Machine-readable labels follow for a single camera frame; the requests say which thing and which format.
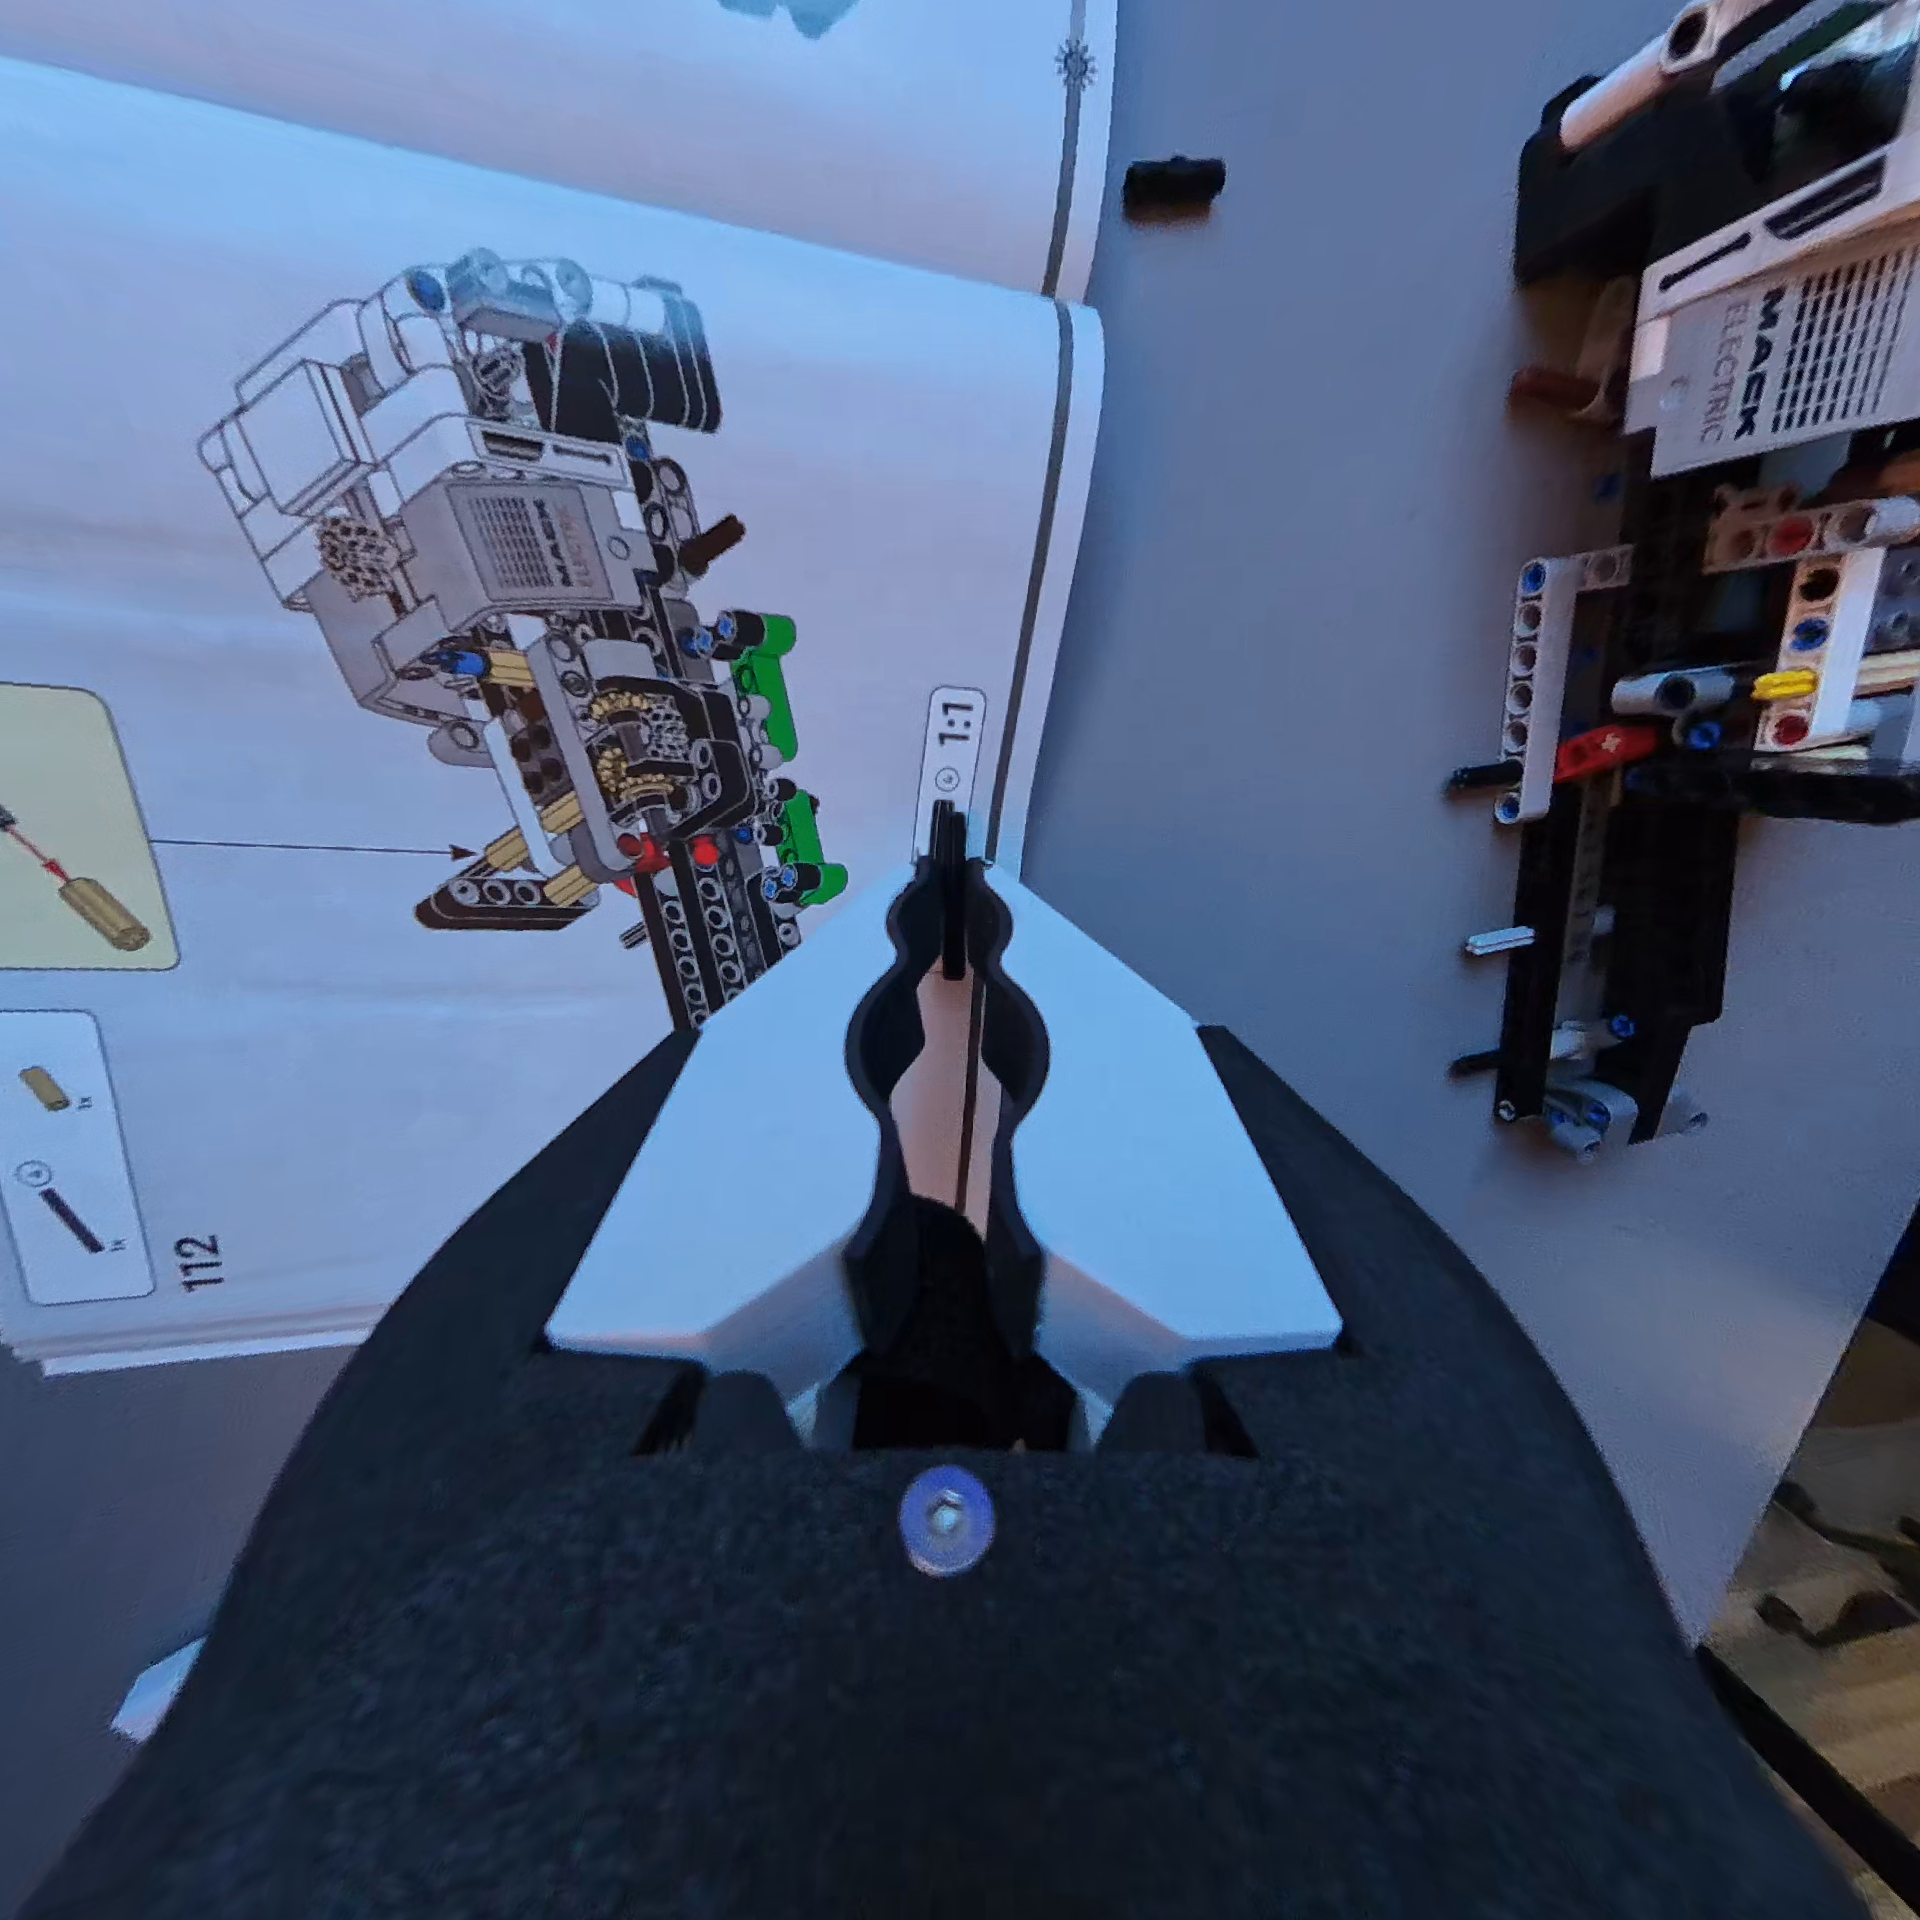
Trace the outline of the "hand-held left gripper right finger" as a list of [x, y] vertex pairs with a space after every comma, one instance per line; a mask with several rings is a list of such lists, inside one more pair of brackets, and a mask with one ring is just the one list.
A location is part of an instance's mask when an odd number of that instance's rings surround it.
[[992, 1310], [1075, 1391], [1075, 1445], [1140, 1377], [1330, 1351], [1342, 1317], [1198, 1021], [979, 859], [966, 957], [1000, 1082]]

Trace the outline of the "white lego truck model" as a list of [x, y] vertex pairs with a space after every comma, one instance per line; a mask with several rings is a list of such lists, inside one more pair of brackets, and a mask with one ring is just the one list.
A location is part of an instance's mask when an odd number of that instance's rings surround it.
[[1509, 398], [1620, 445], [1619, 530], [1526, 561], [1500, 735], [1521, 838], [1501, 1126], [1578, 1163], [1702, 1126], [1742, 819], [1915, 820], [1918, 4], [1683, 4], [1553, 97], [1514, 274], [1590, 294]]

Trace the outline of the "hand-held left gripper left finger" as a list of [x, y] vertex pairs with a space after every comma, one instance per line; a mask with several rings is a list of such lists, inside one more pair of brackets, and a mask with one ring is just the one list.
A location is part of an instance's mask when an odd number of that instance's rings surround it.
[[922, 1236], [893, 1093], [945, 921], [940, 868], [890, 873], [709, 1017], [549, 1347], [756, 1373], [789, 1402], [897, 1339]]

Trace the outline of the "thin black lego axle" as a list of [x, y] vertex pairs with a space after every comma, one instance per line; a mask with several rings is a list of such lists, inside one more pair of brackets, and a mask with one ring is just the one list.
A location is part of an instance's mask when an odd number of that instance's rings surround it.
[[933, 804], [929, 859], [940, 897], [942, 975], [962, 981], [970, 972], [970, 817], [948, 801]]

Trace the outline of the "small black lego connector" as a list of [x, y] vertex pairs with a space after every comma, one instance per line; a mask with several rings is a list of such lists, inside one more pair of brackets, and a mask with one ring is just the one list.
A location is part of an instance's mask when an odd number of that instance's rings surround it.
[[1120, 217], [1131, 226], [1201, 225], [1212, 217], [1226, 183], [1222, 157], [1131, 161], [1120, 181]]

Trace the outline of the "open lego instruction booklet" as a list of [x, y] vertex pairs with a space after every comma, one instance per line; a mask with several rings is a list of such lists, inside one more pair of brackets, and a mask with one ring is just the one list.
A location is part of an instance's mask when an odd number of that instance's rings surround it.
[[5, 1342], [364, 1337], [1022, 866], [1118, 4], [5, 4]]

